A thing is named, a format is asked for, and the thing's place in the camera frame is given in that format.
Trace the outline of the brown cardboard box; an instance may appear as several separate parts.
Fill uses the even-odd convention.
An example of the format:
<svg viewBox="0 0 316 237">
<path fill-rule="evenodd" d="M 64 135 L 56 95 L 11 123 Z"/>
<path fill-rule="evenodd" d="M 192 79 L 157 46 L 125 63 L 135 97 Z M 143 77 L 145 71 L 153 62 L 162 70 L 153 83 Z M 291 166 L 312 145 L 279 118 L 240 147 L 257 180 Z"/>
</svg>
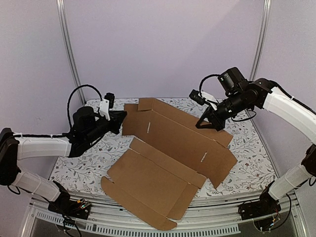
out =
<svg viewBox="0 0 316 237">
<path fill-rule="evenodd" d="M 108 195 L 123 191 L 154 209 L 172 208 L 183 194 L 193 199 L 206 180 L 217 188 L 237 159 L 226 131 L 197 129 L 198 118 L 155 98 L 125 104 L 124 136 L 133 136 L 128 150 L 101 179 Z"/>
</svg>

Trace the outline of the left aluminium corner post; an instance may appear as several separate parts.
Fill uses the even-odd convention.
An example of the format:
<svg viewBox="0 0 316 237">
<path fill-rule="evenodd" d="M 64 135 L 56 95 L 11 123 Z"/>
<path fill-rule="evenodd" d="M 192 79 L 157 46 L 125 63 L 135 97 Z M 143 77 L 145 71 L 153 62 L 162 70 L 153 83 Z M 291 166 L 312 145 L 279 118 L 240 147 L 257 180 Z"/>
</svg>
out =
<svg viewBox="0 0 316 237">
<path fill-rule="evenodd" d="M 72 78 L 73 78 L 75 87 L 78 87 L 81 85 L 81 81 L 79 78 L 79 73 L 77 70 L 77 65 L 76 65 L 76 61 L 75 61 L 75 57 L 74 57 L 74 53 L 72 49 L 70 33 L 68 29 L 68 24 L 67 24 L 65 2 L 63 0 L 57 0 L 56 5 L 57 5 L 57 12 L 58 12 L 58 17 L 59 17 L 59 22 L 60 22 L 60 27 L 61 27 L 62 38 L 65 45 L 65 51 L 68 58 Z"/>
</svg>

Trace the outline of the right aluminium corner post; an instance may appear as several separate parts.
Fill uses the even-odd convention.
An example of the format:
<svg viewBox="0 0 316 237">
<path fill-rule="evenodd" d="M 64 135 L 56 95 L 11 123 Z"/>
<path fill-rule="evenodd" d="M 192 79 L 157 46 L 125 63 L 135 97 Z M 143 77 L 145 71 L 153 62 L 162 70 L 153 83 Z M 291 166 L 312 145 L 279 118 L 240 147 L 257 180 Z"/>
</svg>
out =
<svg viewBox="0 0 316 237">
<path fill-rule="evenodd" d="M 271 0 L 264 0 L 260 29 L 259 29 L 259 36 L 258 36 L 255 55 L 254 55 L 254 59 L 253 59 L 253 63 L 252 63 L 251 71 L 249 75 L 249 79 L 251 81 L 256 79 L 256 75 L 259 69 L 260 59 L 263 53 L 266 33 L 268 29 L 268 24 L 269 24 L 271 5 L 272 5 Z"/>
</svg>

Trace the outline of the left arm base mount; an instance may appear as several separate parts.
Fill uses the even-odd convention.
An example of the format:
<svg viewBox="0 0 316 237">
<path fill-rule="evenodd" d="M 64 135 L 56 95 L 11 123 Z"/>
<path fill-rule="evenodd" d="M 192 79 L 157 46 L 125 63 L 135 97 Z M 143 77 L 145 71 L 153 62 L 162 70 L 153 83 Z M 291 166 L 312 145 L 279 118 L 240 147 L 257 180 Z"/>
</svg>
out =
<svg viewBox="0 0 316 237">
<path fill-rule="evenodd" d="M 91 202 L 83 198 L 71 200 L 68 193 L 61 193 L 55 201 L 49 202 L 48 210 L 68 217 L 87 220 L 91 210 Z"/>
</svg>

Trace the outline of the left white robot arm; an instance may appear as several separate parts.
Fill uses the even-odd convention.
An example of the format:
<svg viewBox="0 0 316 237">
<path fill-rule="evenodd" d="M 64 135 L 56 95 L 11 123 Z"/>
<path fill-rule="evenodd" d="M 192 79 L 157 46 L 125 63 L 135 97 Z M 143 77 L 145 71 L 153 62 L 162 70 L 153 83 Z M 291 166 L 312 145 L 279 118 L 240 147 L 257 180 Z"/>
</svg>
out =
<svg viewBox="0 0 316 237">
<path fill-rule="evenodd" d="M 126 111 L 94 112 L 92 107 L 81 107 L 73 115 L 68 133 L 61 135 L 13 133 L 4 128 L 0 133 L 0 184 L 15 186 L 48 201 L 62 214 L 70 214 L 73 203 L 60 184 L 48 181 L 18 166 L 27 158 L 77 158 L 96 145 L 108 133 L 119 134 Z"/>
</svg>

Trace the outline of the aluminium corner post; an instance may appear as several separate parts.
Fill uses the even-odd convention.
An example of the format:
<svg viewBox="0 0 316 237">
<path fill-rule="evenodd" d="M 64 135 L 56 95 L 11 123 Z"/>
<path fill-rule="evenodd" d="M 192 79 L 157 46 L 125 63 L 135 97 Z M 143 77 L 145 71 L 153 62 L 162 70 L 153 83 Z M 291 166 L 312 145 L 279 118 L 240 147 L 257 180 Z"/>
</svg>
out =
<svg viewBox="0 0 316 237">
<path fill-rule="evenodd" d="M 68 24 L 67 24 L 65 2 L 63 0 L 57 0 L 56 5 L 57 5 L 57 12 L 58 12 L 58 17 L 59 17 L 59 22 L 60 22 L 60 27 L 61 27 L 62 38 L 65 45 L 65 51 L 68 58 L 72 78 L 73 78 L 75 87 L 78 87 L 81 85 L 81 81 L 79 78 L 79 73 L 77 70 L 77 65 L 76 65 L 76 61 L 75 61 L 75 57 L 74 57 L 74 53 L 72 49 L 70 33 L 68 29 Z"/>
<path fill-rule="evenodd" d="M 253 59 L 253 63 L 252 63 L 251 71 L 249 75 L 249 79 L 251 81 L 256 79 L 256 75 L 259 69 L 260 59 L 263 53 L 266 33 L 268 29 L 268 24 L 269 24 L 271 5 L 272 5 L 271 0 L 264 0 L 260 29 L 259 29 L 259 36 L 258 36 L 255 55 L 254 55 L 254 59 Z"/>
</svg>

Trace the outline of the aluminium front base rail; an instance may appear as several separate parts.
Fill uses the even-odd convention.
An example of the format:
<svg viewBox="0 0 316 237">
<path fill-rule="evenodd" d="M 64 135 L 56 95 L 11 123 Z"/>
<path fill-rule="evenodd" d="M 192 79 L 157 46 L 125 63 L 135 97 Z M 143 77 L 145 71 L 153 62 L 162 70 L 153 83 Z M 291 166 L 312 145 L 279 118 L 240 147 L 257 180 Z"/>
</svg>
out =
<svg viewBox="0 0 316 237">
<path fill-rule="evenodd" d="M 257 220 L 276 214 L 242 220 L 238 207 L 258 201 L 259 192 L 189 199 L 187 194 L 168 208 L 154 209 L 123 191 L 108 195 L 72 193 L 72 199 L 91 202 L 87 220 L 48 210 L 49 203 L 32 198 L 22 237 L 306 237 L 307 227 L 294 193 L 278 200 L 281 211 L 270 231 L 261 232 Z"/>
</svg>

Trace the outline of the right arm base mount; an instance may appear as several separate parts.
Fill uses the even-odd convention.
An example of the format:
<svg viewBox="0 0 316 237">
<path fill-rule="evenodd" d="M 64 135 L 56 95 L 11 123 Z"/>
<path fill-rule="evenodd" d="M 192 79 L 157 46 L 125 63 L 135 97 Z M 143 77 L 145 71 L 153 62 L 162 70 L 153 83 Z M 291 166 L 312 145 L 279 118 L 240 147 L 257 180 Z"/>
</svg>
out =
<svg viewBox="0 0 316 237">
<path fill-rule="evenodd" d="M 276 214 L 276 217 L 270 216 L 269 218 L 254 222 L 255 228 L 261 232 L 270 231 L 272 229 L 280 211 L 281 206 L 279 202 L 264 195 L 260 195 L 258 201 L 244 202 L 238 207 L 238 213 L 242 220 Z"/>
</svg>

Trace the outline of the floral patterned table mat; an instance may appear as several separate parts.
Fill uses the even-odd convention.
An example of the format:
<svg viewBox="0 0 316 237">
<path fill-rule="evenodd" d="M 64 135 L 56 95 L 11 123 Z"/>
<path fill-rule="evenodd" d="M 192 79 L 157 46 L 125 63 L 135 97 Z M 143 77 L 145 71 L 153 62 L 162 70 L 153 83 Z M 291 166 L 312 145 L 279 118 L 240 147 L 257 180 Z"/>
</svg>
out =
<svg viewBox="0 0 316 237">
<path fill-rule="evenodd" d="M 135 138 L 203 175 L 198 198 L 261 191 L 276 179 L 246 113 L 216 131 L 196 128 L 204 107 L 187 98 L 118 99 L 115 108 L 127 111 L 120 134 L 108 133 L 79 158 L 58 158 L 50 180 L 72 192 L 101 194 L 101 178 L 111 177 L 110 169 Z"/>
</svg>

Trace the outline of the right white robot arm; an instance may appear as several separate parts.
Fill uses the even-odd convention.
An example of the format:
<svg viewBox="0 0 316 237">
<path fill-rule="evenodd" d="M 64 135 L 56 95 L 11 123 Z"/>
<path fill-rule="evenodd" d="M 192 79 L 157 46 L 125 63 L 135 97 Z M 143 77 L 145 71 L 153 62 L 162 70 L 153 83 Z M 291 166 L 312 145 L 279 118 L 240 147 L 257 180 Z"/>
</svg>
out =
<svg viewBox="0 0 316 237">
<path fill-rule="evenodd" d="M 283 119 L 311 142 L 301 163 L 270 183 L 260 195 L 255 211 L 259 215 L 266 215 L 281 197 L 316 174 L 316 113 L 288 94 L 277 82 L 265 78 L 249 81 L 236 67 L 215 74 L 215 77 L 227 98 L 218 103 L 201 87 L 192 90 L 189 95 L 192 100 L 200 105 L 208 105 L 196 128 L 220 131 L 225 128 L 227 119 L 234 119 L 241 111 L 259 108 Z"/>
</svg>

